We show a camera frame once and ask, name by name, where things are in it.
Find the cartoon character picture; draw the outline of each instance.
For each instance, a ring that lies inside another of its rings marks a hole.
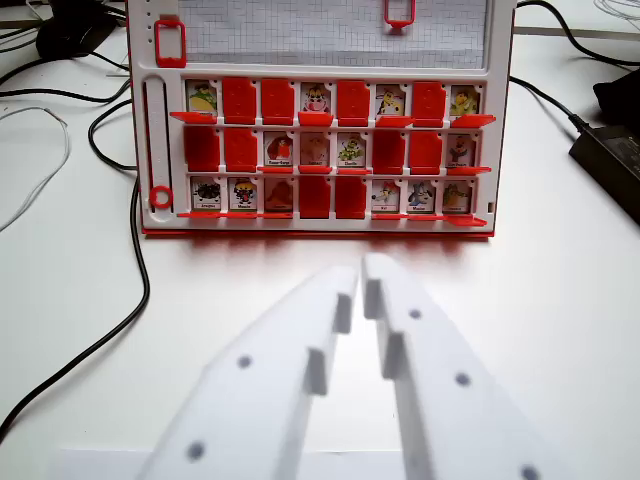
[[[257,210],[256,186],[248,178],[229,179],[230,210]]]
[[[459,117],[468,113],[478,113],[480,95],[472,85],[456,85],[451,87],[451,108],[449,115]]]
[[[191,177],[193,210],[220,210],[220,184],[213,177]]]
[[[331,94],[321,83],[303,83],[301,91],[303,112],[329,112],[331,110]]]
[[[409,205],[407,213],[433,213],[435,208],[435,188],[428,181],[409,182]]]
[[[473,165],[475,142],[471,135],[449,135],[447,138],[447,168]]]
[[[374,180],[371,195],[372,212],[397,213],[400,209],[400,188],[393,180]]]
[[[216,89],[207,80],[187,80],[186,90],[188,111],[218,114]]]
[[[265,132],[265,165],[292,165],[293,163],[293,140],[287,137],[284,132]]]
[[[364,167],[365,146],[360,135],[356,133],[338,134],[338,166]]]
[[[300,134],[300,164],[329,165],[329,140],[322,133]]]
[[[292,212],[293,187],[284,178],[265,178],[265,203],[267,212]]]
[[[378,85],[376,112],[376,115],[404,115],[404,91],[398,85]]]
[[[465,181],[448,182],[442,197],[443,213],[468,213],[471,206],[471,187]]]

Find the table surface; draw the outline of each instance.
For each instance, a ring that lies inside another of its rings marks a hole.
[[[99,50],[123,54],[124,36]],[[585,40],[638,59],[637,43]],[[0,74],[35,58],[1,57]],[[580,58],[564,38],[517,36],[514,75],[597,125],[592,85],[622,69]],[[3,89],[107,95],[122,79],[87,58],[42,65]],[[73,151],[32,208],[0,235],[0,412],[124,318],[142,293],[128,226],[133,179],[97,160],[86,140],[105,110],[62,97],[3,99],[0,111],[48,106],[69,123]],[[134,162],[131,115],[96,136]],[[640,230],[568,155],[563,115],[512,85],[497,211],[487,241],[462,239],[142,238],[151,302],[126,334],[27,409],[0,448],[0,478],[46,478],[60,447],[149,449],[201,368],[304,278],[357,266],[378,251],[405,263],[497,381],[583,480],[633,478],[640,451],[637,272]],[[59,126],[42,112],[0,122],[0,218],[59,161]],[[400,446],[375,330],[356,306],[339,340],[330,394],[314,402],[306,448]]]

